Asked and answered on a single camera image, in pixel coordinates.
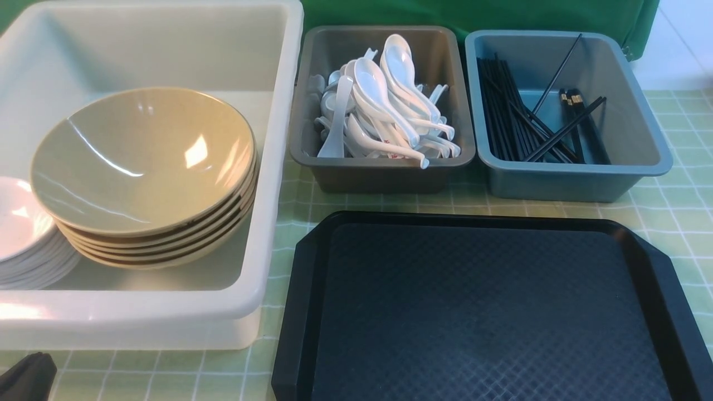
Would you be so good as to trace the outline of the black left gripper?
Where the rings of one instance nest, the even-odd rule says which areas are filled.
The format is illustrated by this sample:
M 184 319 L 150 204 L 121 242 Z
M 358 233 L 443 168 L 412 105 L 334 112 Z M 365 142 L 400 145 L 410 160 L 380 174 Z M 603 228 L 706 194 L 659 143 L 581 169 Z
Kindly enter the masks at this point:
M 1 400 L 48 400 L 57 367 L 48 353 L 26 355 L 1 376 Z

